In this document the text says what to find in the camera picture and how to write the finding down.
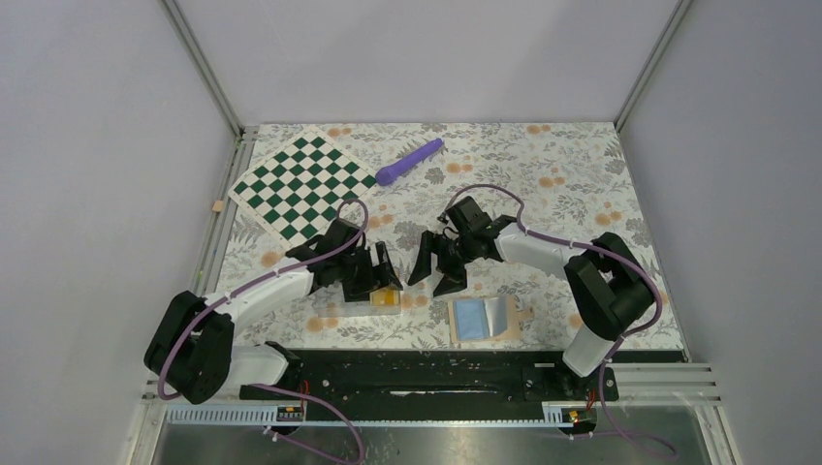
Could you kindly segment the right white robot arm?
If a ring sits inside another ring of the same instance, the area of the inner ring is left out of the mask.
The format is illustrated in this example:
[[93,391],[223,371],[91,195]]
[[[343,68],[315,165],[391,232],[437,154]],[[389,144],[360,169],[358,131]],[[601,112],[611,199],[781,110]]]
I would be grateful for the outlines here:
[[439,216],[442,232],[424,231],[408,282],[415,285],[438,271],[436,296],[461,292],[467,266],[477,260],[524,264],[561,273],[583,324],[564,350],[555,376],[565,397],[579,399],[594,386],[593,372],[609,358],[629,327],[654,303],[656,290],[622,238],[605,232],[590,243],[549,238],[511,215],[490,217],[467,196]]

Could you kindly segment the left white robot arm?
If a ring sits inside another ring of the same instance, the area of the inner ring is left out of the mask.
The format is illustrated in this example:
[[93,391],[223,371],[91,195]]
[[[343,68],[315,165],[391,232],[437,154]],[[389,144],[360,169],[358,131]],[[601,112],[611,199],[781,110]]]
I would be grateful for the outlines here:
[[275,309],[334,285],[347,303],[373,303],[375,293],[403,288],[386,244],[367,246],[358,226],[335,219],[289,250],[278,269],[236,290],[177,294],[143,364],[163,381],[158,392],[164,398],[202,404],[221,391],[251,385],[290,397],[300,388],[298,358],[274,342],[240,346],[235,339]]

